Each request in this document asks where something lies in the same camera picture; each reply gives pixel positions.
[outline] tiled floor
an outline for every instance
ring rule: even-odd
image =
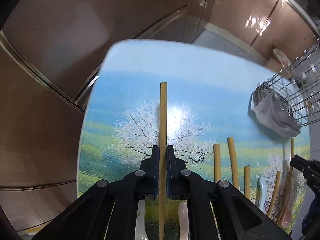
[[[221,50],[258,63],[258,61],[244,49],[207,29],[204,29],[201,32],[201,34],[194,40],[193,44],[210,49]]]
[[[247,51],[238,47],[236,44],[223,38],[222,36],[214,32],[211,32],[207,29],[204,29],[202,31],[202,33],[195,39],[193,44],[211,48],[211,49],[221,50],[221,51],[224,51],[233,55],[237,55],[239,57],[242,57],[257,63],[257,60],[252,55],[250,55]],[[320,66],[318,62],[320,62],[320,48],[318,48],[314,52],[314,54],[308,57],[305,60],[305,62],[296,69],[296,74],[300,75],[302,71],[307,70],[311,64],[314,64],[315,66],[318,66],[318,65]],[[306,93],[306,97],[310,96],[311,93],[318,92],[319,90],[320,90],[320,85],[315,86],[312,90]],[[311,150],[310,159],[320,160],[320,122],[314,123],[310,127],[310,150]],[[302,220],[306,215],[306,213],[308,212],[310,204],[313,201],[314,197],[315,197],[315,194],[313,193],[313,191],[310,188],[307,188],[304,202],[300,210],[300,214],[292,230],[291,237],[293,240],[298,240],[300,237],[302,237],[302,233],[301,233]]]

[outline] ceramic spoon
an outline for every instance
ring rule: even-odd
[[[292,220],[292,213],[290,208],[288,207],[288,204],[282,214],[281,220],[280,220],[280,225],[282,228],[287,228]]]
[[[139,200],[136,230],[135,230],[135,240],[149,240],[147,237],[146,229],[144,226],[144,214],[146,209],[146,203],[144,200]]]
[[[258,184],[260,186],[260,202],[259,202],[259,209],[263,211],[264,203],[266,202],[267,198],[267,183],[264,177],[260,176],[258,179]]]
[[[189,217],[187,202],[181,201],[178,206],[180,240],[188,240],[189,235]]]

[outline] wire dish rack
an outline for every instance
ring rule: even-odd
[[[283,66],[279,73],[257,85],[253,93],[253,101],[257,106],[268,94],[275,93],[282,102],[283,109],[293,117],[300,126],[320,121],[320,62],[301,69],[302,63],[319,47],[319,38],[294,63]]]

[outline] bamboo chopstick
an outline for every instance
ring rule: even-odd
[[[214,165],[214,182],[221,179],[221,155],[220,155],[220,144],[216,143],[213,145],[213,165]]]
[[[235,143],[233,141],[233,137],[227,138],[230,162],[231,162],[231,173],[232,173],[232,184],[234,187],[239,189],[239,175],[238,175],[238,164],[237,164],[237,156]]]
[[[159,160],[159,240],[164,238],[164,205],[166,188],[166,160],[167,148],[167,83],[160,83],[160,160]]]
[[[294,138],[291,139],[291,159],[293,158],[293,156],[294,156]],[[287,208],[287,205],[288,205],[289,191],[291,188],[292,169],[293,169],[293,167],[290,165],[289,174],[288,174],[288,178],[287,178],[287,184],[286,184],[285,190],[284,190],[284,199],[282,202],[282,208],[281,208],[280,215],[278,216],[278,219],[277,219],[278,226],[280,225],[280,222],[282,220],[284,210]]]
[[[269,218],[270,218],[270,215],[271,215],[273,206],[275,205],[276,198],[277,198],[277,195],[278,195],[280,175],[281,175],[281,171],[277,171],[275,187],[273,188],[273,193],[272,193],[272,197],[271,197],[271,202],[270,202],[270,205],[269,205],[269,208],[268,208],[268,212],[267,212],[267,216],[268,216]]]
[[[247,199],[250,199],[250,166],[244,166],[244,195]]]

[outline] tabletop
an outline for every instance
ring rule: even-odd
[[[115,181],[138,169],[158,144],[160,82],[168,83],[168,144],[187,168],[214,180],[213,149],[220,143],[221,176],[232,181],[227,137],[236,148],[240,191],[244,169],[251,167],[250,200],[256,203],[257,181],[266,179],[268,210],[276,171],[281,170],[278,198],[271,215],[281,208],[290,165],[290,141],[261,129],[248,114],[258,83],[274,73],[254,62],[191,44],[127,40],[108,51],[87,107],[82,128],[77,188],[82,194],[98,179]],[[310,155],[309,129],[295,138],[295,154]],[[302,205],[305,182],[294,171],[289,207],[292,222]],[[146,203],[146,231],[156,239],[157,202]],[[166,203],[165,239],[179,237],[177,203]]]

